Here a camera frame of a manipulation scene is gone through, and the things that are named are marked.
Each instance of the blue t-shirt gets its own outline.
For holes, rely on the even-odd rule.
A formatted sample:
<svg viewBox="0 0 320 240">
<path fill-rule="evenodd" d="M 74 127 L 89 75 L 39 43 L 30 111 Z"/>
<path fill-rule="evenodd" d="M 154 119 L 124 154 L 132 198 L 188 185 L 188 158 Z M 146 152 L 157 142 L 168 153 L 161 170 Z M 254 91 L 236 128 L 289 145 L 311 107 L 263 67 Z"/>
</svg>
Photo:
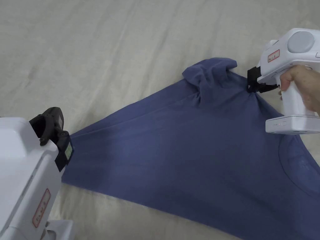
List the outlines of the blue t-shirt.
<svg viewBox="0 0 320 240">
<path fill-rule="evenodd" d="M 242 239 L 320 239 L 320 168 L 231 59 L 72 135 L 64 183 L 200 222 Z"/>
</svg>

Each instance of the sticker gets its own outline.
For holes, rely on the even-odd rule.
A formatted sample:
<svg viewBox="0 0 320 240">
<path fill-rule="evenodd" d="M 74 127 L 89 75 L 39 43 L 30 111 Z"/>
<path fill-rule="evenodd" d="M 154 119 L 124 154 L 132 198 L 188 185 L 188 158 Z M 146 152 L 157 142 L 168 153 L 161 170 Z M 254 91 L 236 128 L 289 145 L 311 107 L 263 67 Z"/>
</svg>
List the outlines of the sticker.
<svg viewBox="0 0 320 240">
<path fill-rule="evenodd" d="M 61 119 L 61 117 L 60 117 L 60 115 L 59 115 L 59 125 L 60 125 L 60 128 L 62 129 L 62 119 Z"/>
<path fill-rule="evenodd" d="M 280 57 L 280 49 L 278 51 L 275 51 L 274 53 L 272 53 L 272 54 L 270 54 L 268 56 L 268 62 L 271 62 L 274 59 L 277 59 L 278 57 Z"/>
<path fill-rule="evenodd" d="M 33 218 L 32 218 L 32 223 L 35 226 L 35 228 L 37 228 L 40 224 L 40 221 L 42 219 L 42 216 L 45 212 L 45 209 L 47 208 L 48 202 L 51 198 L 51 193 L 49 191 L 49 189 L 46 189 L 46 191 L 43 194 L 43 197 L 39 203 L 39 206 L 36 210 L 36 213 L 34 214 Z"/>
<path fill-rule="evenodd" d="M 71 153 L 72 153 L 72 147 L 71 147 L 70 143 L 68 144 L 68 147 L 67 147 L 67 149 L 66 149 L 66 151 L 64 153 L 65 153 L 67 159 L 69 160 L 69 158 L 71 156 Z"/>
</svg>

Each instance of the red label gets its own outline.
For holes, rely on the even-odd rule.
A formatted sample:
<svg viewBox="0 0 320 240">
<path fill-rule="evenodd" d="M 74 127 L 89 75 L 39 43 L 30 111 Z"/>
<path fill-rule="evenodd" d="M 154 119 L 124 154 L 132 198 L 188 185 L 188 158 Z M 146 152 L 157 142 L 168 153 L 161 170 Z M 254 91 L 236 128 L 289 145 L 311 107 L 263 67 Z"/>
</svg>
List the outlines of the red label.
<svg viewBox="0 0 320 240">
<path fill-rule="evenodd" d="M 45 212 L 45 209 L 47 208 L 47 205 L 48 205 L 50 198 L 51 198 L 51 193 L 50 193 L 49 189 L 46 189 L 46 191 L 44 192 L 43 197 L 39 203 L 39 206 L 36 210 L 36 213 L 34 214 L 34 216 L 32 218 L 32 223 L 36 228 L 40 224 L 40 221 L 41 221 L 42 216 Z"/>
<path fill-rule="evenodd" d="M 268 56 L 268 62 L 272 62 L 274 59 L 277 59 L 278 57 L 280 57 L 280 49 Z"/>
</svg>

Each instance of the white bedsheet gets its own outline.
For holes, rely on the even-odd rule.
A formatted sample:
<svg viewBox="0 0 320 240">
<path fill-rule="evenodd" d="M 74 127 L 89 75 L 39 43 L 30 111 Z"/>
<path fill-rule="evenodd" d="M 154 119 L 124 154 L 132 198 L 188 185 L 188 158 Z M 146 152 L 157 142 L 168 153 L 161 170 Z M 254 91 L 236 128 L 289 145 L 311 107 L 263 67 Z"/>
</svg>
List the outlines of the white bedsheet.
<svg viewBox="0 0 320 240">
<path fill-rule="evenodd" d="M 269 40 L 319 29 L 319 9 L 319 0 L 2 0 L 0 116 L 31 119 L 59 106 L 73 133 L 205 58 L 233 58 L 246 76 Z M 263 96 L 281 110 L 277 91 Z M 319 134 L 303 139 L 320 163 Z M 51 215 L 73 219 L 76 239 L 237 239 L 67 185 Z"/>
</svg>

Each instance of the finger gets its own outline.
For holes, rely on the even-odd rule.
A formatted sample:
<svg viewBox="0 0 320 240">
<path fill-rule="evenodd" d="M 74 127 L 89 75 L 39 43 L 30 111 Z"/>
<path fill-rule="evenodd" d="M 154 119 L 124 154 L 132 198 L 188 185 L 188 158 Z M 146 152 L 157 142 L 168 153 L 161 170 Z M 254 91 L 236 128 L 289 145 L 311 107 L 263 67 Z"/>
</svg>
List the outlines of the finger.
<svg viewBox="0 0 320 240">
<path fill-rule="evenodd" d="M 290 68 L 284 74 L 282 74 L 280 76 L 281 90 L 287 91 L 287 89 L 290 86 L 290 82 L 292 82 L 299 73 L 305 71 L 306 69 L 307 68 L 305 66 L 296 65 L 296 66 Z"/>
<path fill-rule="evenodd" d="M 281 91 L 287 91 L 290 86 L 290 82 L 293 81 L 293 77 L 291 75 L 290 70 L 286 71 L 284 74 L 280 76 L 281 81 Z"/>
</svg>

